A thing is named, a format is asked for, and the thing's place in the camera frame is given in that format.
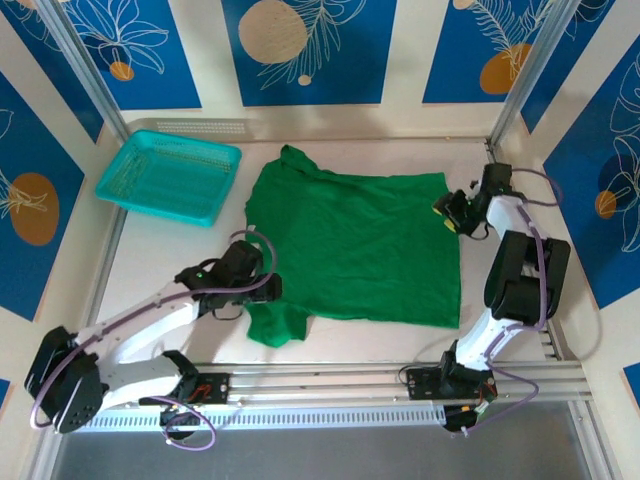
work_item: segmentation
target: cable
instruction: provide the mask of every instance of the cable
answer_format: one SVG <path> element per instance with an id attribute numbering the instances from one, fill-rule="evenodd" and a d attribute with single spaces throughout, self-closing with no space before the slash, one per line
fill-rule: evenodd
<path id="1" fill-rule="evenodd" d="M 213 426 L 213 424 L 209 421 L 207 417 L 205 417 L 203 414 L 198 412 L 196 409 L 191 408 L 186 403 L 182 403 L 176 400 L 175 398 L 170 398 L 170 397 L 149 397 L 149 398 L 157 402 L 166 403 L 167 405 L 171 405 L 171 406 L 179 405 L 182 408 L 185 408 L 186 410 L 188 410 L 189 412 L 189 413 L 181 413 L 176 415 L 171 420 L 169 420 L 167 424 L 164 426 L 164 428 L 162 429 L 162 435 L 164 436 L 165 441 L 167 442 L 168 445 L 179 448 L 180 450 L 187 450 L 189 452 L 202 452 L 204 450 L 208 450 L 209 448 L 213 447 L 213 445 L 216 443 L 216 433 L 217 433 L 216 428 Z M 184 443 L 176 442 L 175 440 L 171 439 L 171 437 L 169 437 L 169 429 L 171 428 L 171 426 L 178 423 L 180 420 L 186 418 L 189 415 L 195 416 L 209 428 L 209 431 L 211 432 L 211 440 L 209 440 L 209 443 L 207 443 L 206 445 L 202 445 L 199 447 L 192 447 L 189 445 L 185 445 Z"/>
<path id="2" fill-rule="evenodd" d="M 549 182 L 549 184 L 551 185 L 551 188 L 556 194 L 556 198 L 558 199 L 558 201 L 555 203 L 527 199 L 526 200 L 527 203 L 530 203 L 531 205 L 540 205 L 542 207 L 557 207 L 564 200 L 564 192 L 562 191 L 562 187 L 558 182 L 556 182 L 553 178 L 551 178 L 546 173 L 539 172 L 538 170 L 534 170 L 533 168 L 514 168 L 511 171 L 516 173 L 517 172 L 533 173 L 534 175 L 538 175 L 539 177 L 544 178 L 547 182 Z"/>
<path id="3" fill-rule="evenodd" d="M 198 266 L 204 270 L 205 267 L 208 267 L 209 265 L 213 265 L 218 260 L 220 260 L 220 259 L 219 258 L 207 258 L 206 260 L 203 260 L 202 262 L 200 262 L 198 264 Z"/>
<path id="4" fill-rule="evenodd" d="M 215 318 L 216 320 L 220 320 L 221 322 L 232 322 L 233 320 L 237 320 L 242 315 L 244 315 L 244 308 L 241 308 L 240 309 L 240 313 L 238 315 L 236 315 L 235 317 L 219 317 L 219 316 L 216 315 L 215 310 L 211 314 L 213 315 L 213 318 Z"/>
<path id="5" fill-rule="evenodd" d="M 489 238 L 489 224 L 486 222 L 484 224 L 484 237 L 474 237 L 473 235 L 469 235 L 469 238 L 477 242 L 481 242 L 482 240 Z"/>
<path id="6" fill-rule="evenodd" d="M 40 388 L 40 391 L 36 395 L 36 398 L 35 398 L 35 400 L 33 402 L 33 407 L 31 408 L 31 414 L 29 416 L 29 423 L 31 424 L 31 427 L 36 429 L 36 430 L 40 430 L 40 429 L 49 427 L 49 426 L 51 426 L 53 424 L 52 420 L 49 420 L 47 422 L 39 422 L 38 419 L 37 419 L 38 410 L 40 409 L 40 406 L 42 405 L 42 401 L 44 400 L 44 397 L 47 395 L 47 393 L 49 393 L 49 390 L 51 389 L 51 386 L 53 385 L 53 382 L 60 376 L 60 374 L 64 371 L 64 369 L 67 368 L 67 366 L 73 361 L 73 359 L 75 357 L 77 357 L 81 352 L 83 352 L 87 347 L 93 345 L 96 342 L 99 342 L 104 335 L 108 335 L 112 331 L 114 331 L 117 328 L 120 328 L 121 326 L 129 323 L 131 320 L 139 317 L 140 315 L 148 312 L 149 310 L 151 310 L 153 308 L 158 308 L 161 305 L 164 305 L 165 303 L 168 303 L 168 302 L 173 302 L 173 301 L 179 300 L 181 298 L 191 297 L 193 295 L 199 295 L 199 294 L 247 293 L 247 292 L 250 292 L 252 290 L 256 290 L 256 289 L 262 287 L 263 285 L 265 285 L 269 281 L 271 276 L 274 274 L 275 269 L 276 269 L 276 265 L 277 265 L 277 262 L 278 262 L 278 256 L 276 254 L 276 250 L 275 250 L 273 244 L 271 243 L 271 241 L 267 237 L 265 237 L 260 232 L 255 232 L 255 231 L 252 231 L 252 230 L 238 230 L 237 232 L 234 232 L 234 233 L 231 234 L 231 236 L 229 237 L 229 241 L 233 240 L 235 237 L 237 237 L 238 235 L 241 235 L 241 234 L 255 235 L 256 237 L 258 237 L 259 239 L 261 239 L 265 243 L 265 245 L 267 246 L 267 248 L 269 249 L 269 251 L 271 253 L 271 269 L 262 278 L 262 280 L 260 280 L 259 282 L 256 282 L 255 284 L 249 285 L 247 287 L 238 287 L 238 288 L 201 288 L 201 289 L 197 289 L 197 290 L 190 290 L 190 291 L 187 291 L 187 292 L 180 292 L 180 293 L 175 293 L 173 295 L 168 295 L 168 296 L 166 296 L 164 298 L 161 298 L 160 300 L 158 300 L 156 302 L 151 302 L 151 303 L 148 303 L 146 305 L 143 305 L 142 307 L 134 310 L 133 312 L 129 313 L 128 315 L 125 315 L 120 320 L 117 320 L 117 321 L 113 322 L 111 325 L 107 325 L 102 330 L 100 335 L 98 335 L 98 334 L 92 335 L 87 340 L 85 340 L 80 345 L 78 345 L 75 349 L 73 349 L 69 353 L 69 355 L 67 355 L 65 358 L 62 359 L 62 361 L 58 364 L 58 366 L 53 369 L 53 371 L 51 372 L 51 375 L 49 375 L 47 377 L 47 379 L 44 381 L 44 383 L 42 384 L 42 387 Z"/>
<path id="7" fill-rule="evenodd" d="M 407 382 L 407 381 L 405 381 L 405 380 L 402 380 L 401 375 L 402 375 L 403 373 L 405 373 L 405 374 L 406 374 L 407 370 L 410 370 L 410 369 L 412 369 L 412 368 L 416 368 L 416 367 L 425 367 L 425 366 L 430 366 L 430 365 L 429 365 L 429 364 L 427 364 L 427 363 L 410 363 L 409 365 L 405 365 L 405 366 L 404 366 L 404 367 L 402 367 L 400 370 L 398 370 L 398 373 L 397 373 L 398 381 L 399 381 L 401 384 L 403 384 L 405 387 L 408 387 L 408 386 L 409 386 L 409 382 Z"/>
<path id="8" fill-rule="evenodd" d="M 487 359 L 487 366 L 491 370 L 493 370 L 494 372 L 498 372 L 499 374 L 504 375 L 505 377 L 510 378 L 512 380 L 519 380 L 521 382 L 527 383 L 533 387 L 533 391 L 529 395 L 524 397 L 522 400 L 519 400 L 518 402 L 511 405 L 510 407 L 505 408 L 503 411 L 494 415 L 493 417 L 489 417 L 483 422 L 467 428 L 466 430 L 464 430 L 465 436 L 477 430 L 478 428 L 482 428 L 483 425 L 487 425 L 491 422 L 494 422 L 508 415 L 514 410 L 517 410 L 518 408 L 522 407 L 526 403 L 533 400 L 536 397 L 536 395 L 538 395 L 538 393 L 540 392 L 540 386 L 536 382 L 534 382 L 533 380 L 528 380 L 526 378 L 520 377 L 518 375 L 514 375 L 512 373 L 509 373 L 500 367 L 496 367 L 495 364 L 492 362 L 492 358 L 491 358 L 493 351 L 496 349 L 498 344 L 502 341 L 502 339 L 505 337 L 507 333 L 513 332 L 515 330 L 539 332 L 544 328 L 547 322 L 547 300 L 548 300 L 547 299 L 547 272 L 546 272 L 546 266 L 544 263 L 544 248 L 542 246 L 542 238 L 540 237 L 540 233 L 538 232 L 538 229 L 535 226 L 533 219 L 531 218 L 531 216 L 529 216 L 527 211 L 522 206 L 518 206 L 518 213 L 520 213 L 520 216 L 522 216 L 523 220 L 527 223 L 527 225 L 529 225 L 529 230 L 531 231 L 536 243 L 536 252 L 538 256 L 538 271 L 540 272 L 540 282 L 539 282 L 540 283 L 540 319 L 533 327 L 525 327 L 522 325 L 511 325 L 510 327 L 507 327 L 487 347 L 487 350 L 484 352 L 484 357 Z"/>

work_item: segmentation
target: orange circle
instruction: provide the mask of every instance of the orange circle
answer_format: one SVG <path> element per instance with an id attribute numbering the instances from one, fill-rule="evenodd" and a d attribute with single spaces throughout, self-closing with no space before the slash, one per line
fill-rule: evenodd
<path id="1" fill-rule="evenodd" d="M 133 68 L 124 62 L 113 62 L 109 66 L 109 71 L 111 72 L 111 75 L 121 82 L 128 82 L 133 79 Z"/>
<path id="2" fill-rule="evenodd" d="M 529 50 L 531 50 L 531 45 L 521 43 L 496 54 L 485 64 L 482 73 L 480 73 L 480 88 L 489 95 L 509 93 L 517 74 L 529 55 Z"/>
<path id="3" fill-rule="evenodd" d="M 596 213 L 604 219 L 611 218 L 616 213 L 616 196 L 609 190 L 600 192 L 596 197 Z"/>
<path id="4" fill-rule="evenodd" d="M 15 179 L 12 187 L 9 196 L 18 201 L 10 210 L 13 229 L 20 238 L 33 246 L 46 245 L 55 235 L 60 219 L 55 187 L 47 177 L 39 173 L 23 173 Z M 42 195 L 46 196 L 39 200 L 38 197 Z M 39 208 L 30 206 L 29 201 Z"/>

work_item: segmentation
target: green t-shirt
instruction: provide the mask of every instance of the green t-shirt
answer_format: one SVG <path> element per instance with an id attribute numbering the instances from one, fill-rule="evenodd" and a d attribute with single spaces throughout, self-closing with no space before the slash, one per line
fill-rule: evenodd
<path id="1" fill-rule="evenodd" d="M 457 328 L 458 237 L 431 209 L 447 191 L 442 173 L 338 175 L 285 145 L 246 206 L 283 282 L 280 300 L 247 306 L 249 337 L 304 340 L 310 315 Z"/>

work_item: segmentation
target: gray floor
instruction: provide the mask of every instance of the gray floor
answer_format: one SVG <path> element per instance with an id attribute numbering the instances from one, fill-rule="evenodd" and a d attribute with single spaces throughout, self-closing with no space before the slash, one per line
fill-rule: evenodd
<path id="1" fill-rule="evenodd" d="M 53 478 L 421 480 L 589 478 L 566 405 L 531 404 L 470 438 L 440 427 L 222 431 L 204 453 L 160 433 L 66 437 Z"/>

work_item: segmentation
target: wall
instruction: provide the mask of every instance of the wall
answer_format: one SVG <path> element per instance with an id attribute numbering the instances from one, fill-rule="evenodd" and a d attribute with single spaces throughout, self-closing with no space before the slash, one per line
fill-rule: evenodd
<path id="1" fill-rule="evenodd" d="M 10 382 L 0 410 L 0 478 L 15 479 L 39 439 L 29 427 L 32 399 L 22 384 L 43 335 L 85 321 L 114 219 L 113 207 L 93 189 L 117 144 L 108 131 L 94 134 L 102 122 L 88 116 L 93 108 L 70 109 L 5 17 L 11 12 L 2 13 L 0 169 L 13 187 L 4 184 L 0 193 L 14 203 L 0 205 L 8 208 L 0 218 L 0 378 Z M 60 74 L 65 67 L 59 65 Z M 65 84 L 58 80 L 58 87 Z M 17 187 L 29 195 L 17 196 Z"/>
<path id="2" fill-rule="evenodd" d="M 231 120 L 237 140 L 293 140 L 488 135 L 551 2 L 106 5 L 64 8 L 127 121 Z"/>
<path id="3" fill-rule="evenodd" d="M 640 410 L 623 374 L 624 367 L 640 361 L 640 251 L 634 236 L 637 9 L 635 0 L 616 0 L 566 79 L 560 79 L 532 133 L 519 119 L 501 148 L 503 158 L 544 168 L 565 190 L 560 209 L 535 212 L 551 235 L 571 239 L 574 247 L 554 322 L 583 362 L 620 469 L 629 479 L 640 478 Z M 554 198 L 544 183 L 522 176 L 517 181 L 531 197 Z"/>

